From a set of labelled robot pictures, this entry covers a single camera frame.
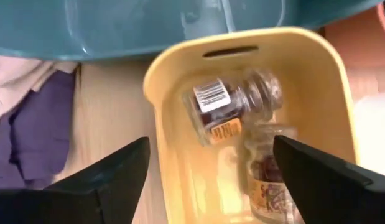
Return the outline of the small yellow plastic bin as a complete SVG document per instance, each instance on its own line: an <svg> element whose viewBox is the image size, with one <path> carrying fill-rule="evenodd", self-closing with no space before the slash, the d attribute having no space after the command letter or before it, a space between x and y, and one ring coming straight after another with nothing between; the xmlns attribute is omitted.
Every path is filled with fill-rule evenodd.
<svg viewBox="0 0 385 224"><path fill-rule="evenodd" d="M189 40L150 65L144 94L155 114L160 174L169 224L254 224L246 191L246 118L204 129L193 87L218 79L234 88L248 71L270 72L284 103L273 120L298 140L356 163L353 102L345 66L322 36L298 27L256 29Z"/></svg>

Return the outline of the purple cloth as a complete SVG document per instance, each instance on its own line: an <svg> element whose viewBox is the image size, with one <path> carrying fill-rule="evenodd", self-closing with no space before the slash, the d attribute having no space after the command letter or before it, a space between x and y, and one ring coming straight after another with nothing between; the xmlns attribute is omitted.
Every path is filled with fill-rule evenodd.
<svg viewBox="0 0 385 224"><path fill-rule="evenodd" d="M75 74L57 70L0 119L0 189L42 189L65 167Z"/></svg>

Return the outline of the blue plastic bin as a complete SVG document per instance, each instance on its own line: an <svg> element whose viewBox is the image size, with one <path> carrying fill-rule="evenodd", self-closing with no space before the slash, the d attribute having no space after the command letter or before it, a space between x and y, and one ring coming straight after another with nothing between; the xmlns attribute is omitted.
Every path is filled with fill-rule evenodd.
<svg viewBox="0 0 385 224"><path fill-rule="evenodd" d="M317 29L384 0L0 0L0 55L88 61L267 27Z"/></svg>

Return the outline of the orange plastic bin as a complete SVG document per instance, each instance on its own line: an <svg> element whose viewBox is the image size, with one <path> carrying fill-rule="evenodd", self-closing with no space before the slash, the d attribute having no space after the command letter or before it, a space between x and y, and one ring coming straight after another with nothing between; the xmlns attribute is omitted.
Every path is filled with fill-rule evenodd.
<svg viewBox="0 0 385 224"><path fill-rule="evenodd" d="M325 27L344 61L354 101L385 93L385 0Z"/></svg>

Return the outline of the small glass jar patterned label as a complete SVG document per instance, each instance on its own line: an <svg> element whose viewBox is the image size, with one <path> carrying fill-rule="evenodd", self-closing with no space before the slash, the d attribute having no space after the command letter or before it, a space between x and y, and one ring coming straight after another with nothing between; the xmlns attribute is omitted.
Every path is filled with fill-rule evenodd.
<svg viewBox="0 0 385 224"><path fill-rule="evenodd" d="M280 124L258 124L245 130L243 146L248 151L246 172L251 213L265 224L305 224L274 157L277 135L295 139L297 130Z"/></svg>

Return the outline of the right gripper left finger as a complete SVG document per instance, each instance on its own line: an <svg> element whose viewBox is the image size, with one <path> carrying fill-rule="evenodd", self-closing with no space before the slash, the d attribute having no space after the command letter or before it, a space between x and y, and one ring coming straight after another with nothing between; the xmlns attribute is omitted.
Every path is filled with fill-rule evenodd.
<svg viewBox="0 0 385 224"><path fill-rule="evenodd" d="M149 159L144 136L42 190L0 190L0 224L131 224Z"/></svg>

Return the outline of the small glass jar barcode label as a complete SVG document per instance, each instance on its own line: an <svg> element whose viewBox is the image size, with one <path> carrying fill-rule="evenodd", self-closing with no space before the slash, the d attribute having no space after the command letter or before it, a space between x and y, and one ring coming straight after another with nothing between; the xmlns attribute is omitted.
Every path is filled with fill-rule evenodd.
<svg viewBox="0 0 385 224"><path fill-rule="evenodd" d="M211 77L190 87L182 99L203 146L240 135L248 123L269 122L283 104L277 77L253 68Z"/></svg>

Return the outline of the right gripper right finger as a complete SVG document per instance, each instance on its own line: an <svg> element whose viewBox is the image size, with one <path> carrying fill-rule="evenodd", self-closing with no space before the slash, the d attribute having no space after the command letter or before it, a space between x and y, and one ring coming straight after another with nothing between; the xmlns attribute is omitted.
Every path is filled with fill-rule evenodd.
<svg viewBox="0 0 385 224"><path fill-rule="evenodd" d="M286 136L273 152L306 224L385 224L385 175Z"/></svg>

